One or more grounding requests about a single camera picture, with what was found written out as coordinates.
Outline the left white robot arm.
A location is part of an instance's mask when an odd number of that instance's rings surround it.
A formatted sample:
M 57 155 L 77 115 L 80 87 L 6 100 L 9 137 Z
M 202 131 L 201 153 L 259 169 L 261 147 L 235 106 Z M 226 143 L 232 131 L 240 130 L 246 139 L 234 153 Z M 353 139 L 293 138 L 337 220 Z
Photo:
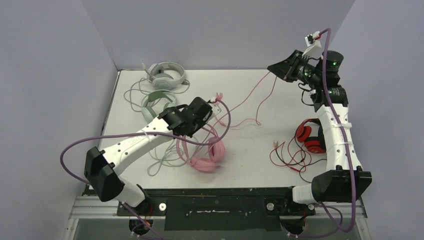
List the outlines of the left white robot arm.
M 183 136 L 192 137 L 218 111 L 211 101 L 200 97 L 189 105 L 168 107 L 144 128 L 120 142 L 104 149 L 89 149 L 84 176 L 102 202 L 118 200 L 127 203 L 137 215 L 143 215 L 150 207 L 147 194 L 141 186 L 129 183 L 120 175 L 154 148 Z

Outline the pink cat-ear headphones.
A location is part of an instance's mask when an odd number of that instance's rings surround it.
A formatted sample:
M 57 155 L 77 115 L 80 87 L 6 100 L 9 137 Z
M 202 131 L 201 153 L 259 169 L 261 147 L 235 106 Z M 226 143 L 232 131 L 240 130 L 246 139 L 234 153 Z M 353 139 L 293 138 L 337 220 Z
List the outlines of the pink cat-ear headphones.
M 247 122 L 254 122 L 257 126 L 261 125 L 261 122 L 258 120 L 259 110 L 261 105 L 272 95 L 276 82 L 273 83 L 271 92 L 265 97 L 257 106 L 255 117 L 245 118 L 239 123 L 230 124 L 229 121 L 224 122 L 223 118 L 216 117 L 215 123 L 206 125 L 206 131 L 208 132 L 207 136 L 203 140 L 205 143 L 204 146 L 196 145 L 196 150 L 192 154 L 189 153 L 188 142 L 178 139 L 176 141 L 175 149 L 178 157 L 188 164 L 190 167 L 196 169 L 199 172 L 203 173 L 213 173 L 218 168 L 220 168 L 220 163 L 224 160 L 226 155 L 226 147 L 221 139 L 221 136 L 218 134 L 215 126 L 217 124 L 225 127 L 226 130 L 237 130 L 241 125 Z M 206 153 L 199 154 L 199 151 L 205 147 Z

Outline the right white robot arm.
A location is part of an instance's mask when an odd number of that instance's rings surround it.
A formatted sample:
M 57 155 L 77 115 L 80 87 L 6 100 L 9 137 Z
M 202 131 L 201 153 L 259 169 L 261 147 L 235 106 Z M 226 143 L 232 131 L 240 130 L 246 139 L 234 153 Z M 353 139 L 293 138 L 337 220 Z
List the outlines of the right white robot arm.
M 310 98 L 317 115 L 318 135 L 314 139 L 326 153 L 326 171 L 311 183 L 295 186 L 283 199 L 284 210 L 295 214 L 303 204 L 349 203 L 359 199 L 372 183 L 372 174 L 363 170 L 351 136 L 346 90 L 339 84 L 339 68 L 344 56 L 333 50 L 323 54 L 316 65 L 295 50 L 287 59 L 271 64 L 267 70 L 281 80 L 302 82 L 310 87 Z

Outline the mint green headphones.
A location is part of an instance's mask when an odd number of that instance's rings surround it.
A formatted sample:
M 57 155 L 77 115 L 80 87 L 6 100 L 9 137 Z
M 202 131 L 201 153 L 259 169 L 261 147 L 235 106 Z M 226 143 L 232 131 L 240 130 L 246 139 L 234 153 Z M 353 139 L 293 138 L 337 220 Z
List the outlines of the mint green headphones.
M 149 123 L 156 118 L 159 113 L 156 111 L 157 105 L 162 110 L 175 107 L 178 104 L 176 94 L 170 90 L 155 90 L 148 93 L 141 100 L 141 113 L 144 119 Z M 156 176 L 162 167 L 179 168 L 186 162 L 177 156 L 176 141 L 172 140 L 169 145 L 163 149 L 162 153 L 158 153 L 158 149 L 154 148 L 149 153 L 155 162 L 147 168 L 147 174 L 150 177 Z

